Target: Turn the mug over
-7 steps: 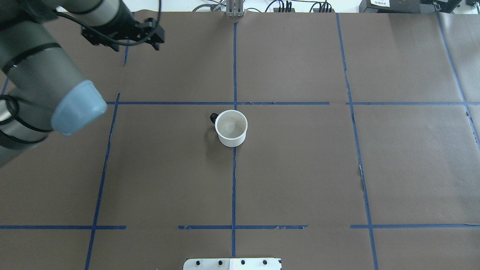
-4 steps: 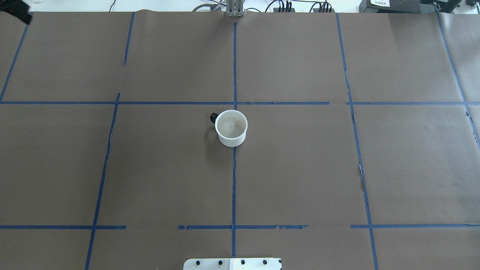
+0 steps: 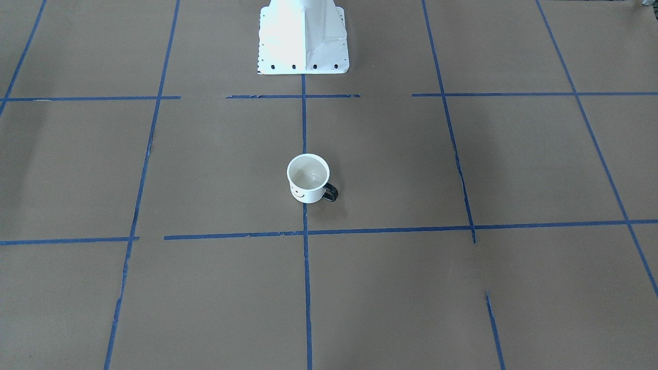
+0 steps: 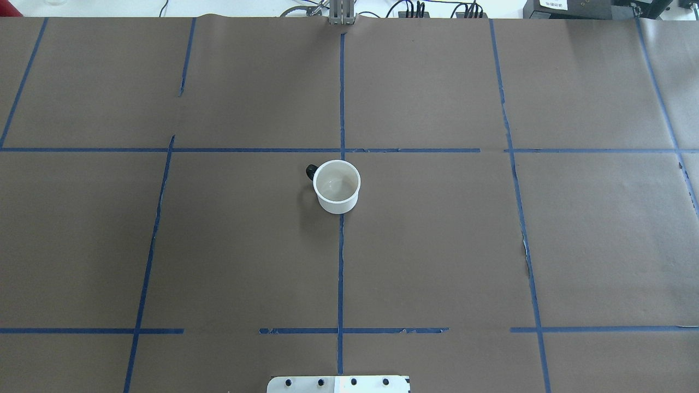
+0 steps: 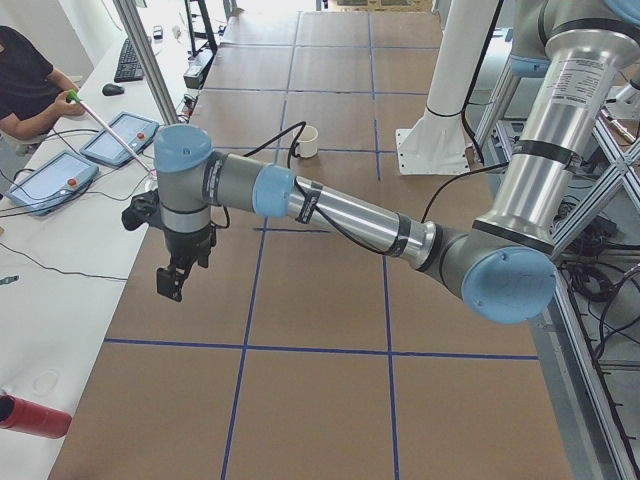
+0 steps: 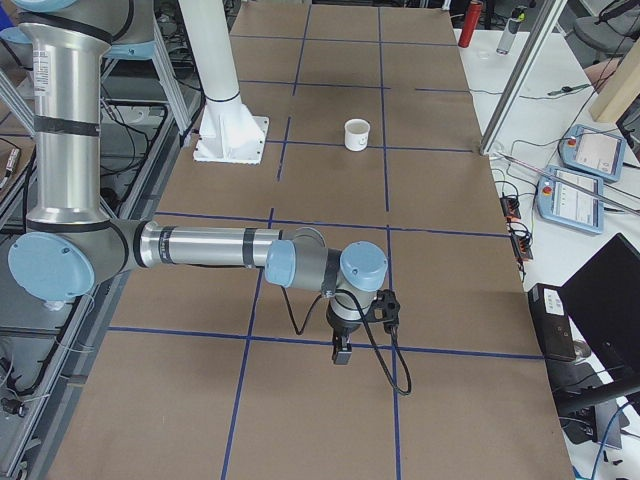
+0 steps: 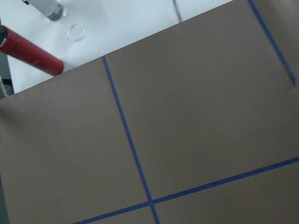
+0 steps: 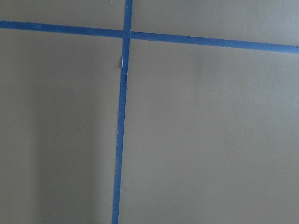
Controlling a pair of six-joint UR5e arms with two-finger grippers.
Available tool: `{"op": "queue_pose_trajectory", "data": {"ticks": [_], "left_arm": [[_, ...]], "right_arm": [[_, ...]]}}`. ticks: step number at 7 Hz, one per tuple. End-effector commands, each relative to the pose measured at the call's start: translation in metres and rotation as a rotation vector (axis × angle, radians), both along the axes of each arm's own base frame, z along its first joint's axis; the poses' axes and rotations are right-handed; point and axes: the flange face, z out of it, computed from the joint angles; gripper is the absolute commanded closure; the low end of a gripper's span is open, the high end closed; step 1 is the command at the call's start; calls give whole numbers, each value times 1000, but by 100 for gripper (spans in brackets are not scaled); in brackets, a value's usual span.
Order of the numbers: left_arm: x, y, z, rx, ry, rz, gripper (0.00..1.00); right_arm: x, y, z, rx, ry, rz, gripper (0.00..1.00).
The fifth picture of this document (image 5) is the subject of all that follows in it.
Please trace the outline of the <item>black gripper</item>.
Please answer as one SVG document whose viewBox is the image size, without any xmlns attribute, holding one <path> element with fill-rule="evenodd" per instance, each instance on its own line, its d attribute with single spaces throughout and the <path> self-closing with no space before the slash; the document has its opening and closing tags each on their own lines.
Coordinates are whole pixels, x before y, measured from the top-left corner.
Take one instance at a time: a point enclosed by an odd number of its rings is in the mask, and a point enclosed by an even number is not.
<svg viewBox="0 0 640 480">
<path fill-rule="evenodd" d="M 180 270 L 190 270 L 194 263 L 201 268 L 209 267 L 209 256 L 216 245 L 216 228 L 209 224 L 189 233 L 165 228 L 164 237 L 170 260 L 168 268 L 156 270 L 156 291 L 165 298 L 181 302 L 184 274 Z"/>
</svg>

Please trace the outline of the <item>person's hand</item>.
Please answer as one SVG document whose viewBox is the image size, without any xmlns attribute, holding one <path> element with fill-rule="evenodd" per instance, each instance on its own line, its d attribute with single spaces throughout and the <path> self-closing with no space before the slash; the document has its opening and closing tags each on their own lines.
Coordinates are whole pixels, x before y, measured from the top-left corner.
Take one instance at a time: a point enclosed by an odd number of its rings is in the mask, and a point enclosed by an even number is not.
<svg viewBox="0 0 640 480">
<path fill-rule="evenodd" d="M 81 116 L 85 113 L 84 108 L 75 100 L 74 90 L 62 91 L 56 97 L 52 107 L 58 116 Z"/>
</svg>

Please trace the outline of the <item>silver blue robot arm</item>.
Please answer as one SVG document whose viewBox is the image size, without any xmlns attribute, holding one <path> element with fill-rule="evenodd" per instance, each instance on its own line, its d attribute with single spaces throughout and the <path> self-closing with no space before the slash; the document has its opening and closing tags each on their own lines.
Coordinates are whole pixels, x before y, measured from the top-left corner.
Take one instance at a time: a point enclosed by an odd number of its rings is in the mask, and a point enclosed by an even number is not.
<svg viewBox="0 0 640 480">
<path fill-rule="evenodd" d="M 397 181 L 383 208 L 297 176 L 291 169 L 221 152 L 193 125 L 156 140 L 152 200 L 170 254 L 158 292 L 179 300 L 194 265 L 215 243 L 212 207 L 289 217 L 334 230 L 375 254 L 400 258 L 469 309 L 512 324 L 549 304 L 556 287 L 551 228 L 617 72 L 639 57 L 633 1 L 525 1 L 512 59 L 543 80 L 491 208 L 461 231 L 428 217 L 413 181 Z"/>
</svg>

